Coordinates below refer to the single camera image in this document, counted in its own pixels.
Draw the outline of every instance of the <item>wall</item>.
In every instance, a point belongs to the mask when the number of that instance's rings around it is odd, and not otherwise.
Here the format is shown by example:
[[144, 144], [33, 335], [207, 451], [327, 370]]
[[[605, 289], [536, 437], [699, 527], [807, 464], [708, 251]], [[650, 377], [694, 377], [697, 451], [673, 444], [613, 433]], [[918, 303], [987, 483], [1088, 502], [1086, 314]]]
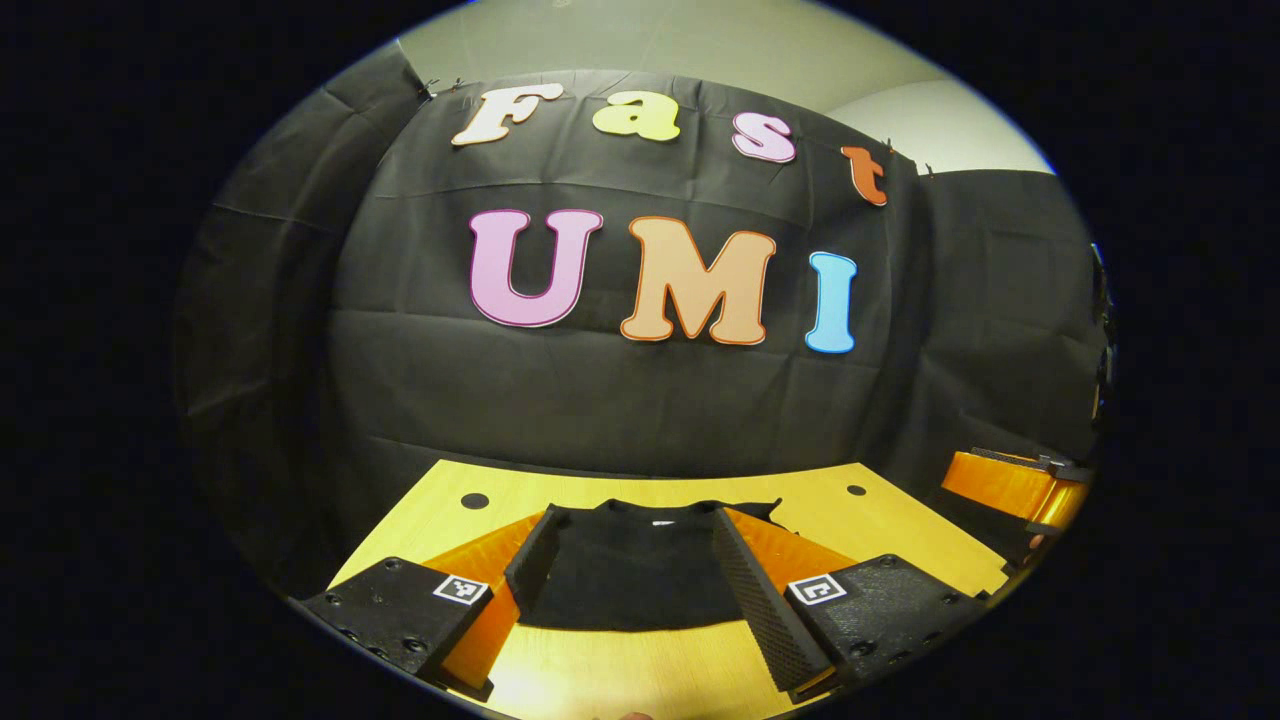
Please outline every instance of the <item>wall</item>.
[[1009, 169], [1052, 173], [1039, 150], [964, 83], [914, 82], [854, 100], [827, 113], [849, 127], [925, 163], [934, 173]]

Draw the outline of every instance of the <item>yellow letter a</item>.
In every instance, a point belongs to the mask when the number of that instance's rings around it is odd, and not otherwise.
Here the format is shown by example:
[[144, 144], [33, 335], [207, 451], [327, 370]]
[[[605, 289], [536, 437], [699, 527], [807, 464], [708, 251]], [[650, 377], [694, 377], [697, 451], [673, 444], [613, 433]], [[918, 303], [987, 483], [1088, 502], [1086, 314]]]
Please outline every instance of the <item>yellow letter a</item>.
[[680, 135], [680, 128], [676, 127], [680, 105], [666, 95], [628, 90], [614, 92], [608, 102], [608, 108], [600, 108], [591, 117], [591, 124], [596, 129], [613, 135], [639, 135], [657, 141], [673, 140]]

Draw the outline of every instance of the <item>ceiling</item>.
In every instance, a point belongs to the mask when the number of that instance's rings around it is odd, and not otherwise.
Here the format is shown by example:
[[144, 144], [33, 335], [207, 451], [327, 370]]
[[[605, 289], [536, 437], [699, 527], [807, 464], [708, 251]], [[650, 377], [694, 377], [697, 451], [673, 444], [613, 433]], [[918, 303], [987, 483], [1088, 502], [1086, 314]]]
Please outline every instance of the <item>ceiling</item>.
[[401, 36], [422, 79], [625, 69], [754, 90], [817, 113], [941, 68], [808, 0], [474, 0]]

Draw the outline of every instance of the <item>letter m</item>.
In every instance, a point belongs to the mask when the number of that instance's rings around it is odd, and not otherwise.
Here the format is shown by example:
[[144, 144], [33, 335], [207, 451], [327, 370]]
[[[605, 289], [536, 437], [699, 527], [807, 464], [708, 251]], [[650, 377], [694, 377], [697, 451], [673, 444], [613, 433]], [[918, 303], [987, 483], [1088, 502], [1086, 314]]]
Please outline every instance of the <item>letter m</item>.
[[764, 268], [777, 250], [773, 238], [754, 232], [736, 232], [721, 249], [710, 269], [694, 245], [685, 223], [672, 218], [636, 218], [631, 234], [640, 241], [640, 282], [635, 313], [622, 322], [622, 334], [631, 340], [659, 341], [671, 337], [666, 318], [671, 295], [685, 336], [703, 332], [716, 305], [719, 318], [710, 336], [726, 345], [756, 345], [764, 340], [760, 301]]

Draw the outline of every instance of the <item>black mount plate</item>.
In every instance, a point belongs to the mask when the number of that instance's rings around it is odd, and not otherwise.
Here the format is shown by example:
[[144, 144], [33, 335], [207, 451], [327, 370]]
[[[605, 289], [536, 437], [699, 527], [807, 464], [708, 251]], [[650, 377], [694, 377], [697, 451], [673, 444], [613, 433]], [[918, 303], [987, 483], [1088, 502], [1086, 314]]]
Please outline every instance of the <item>black mount plate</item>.
[[434, 679], [492, 597], [484, 583], [388, 557], [302, 605], [378, 657]]

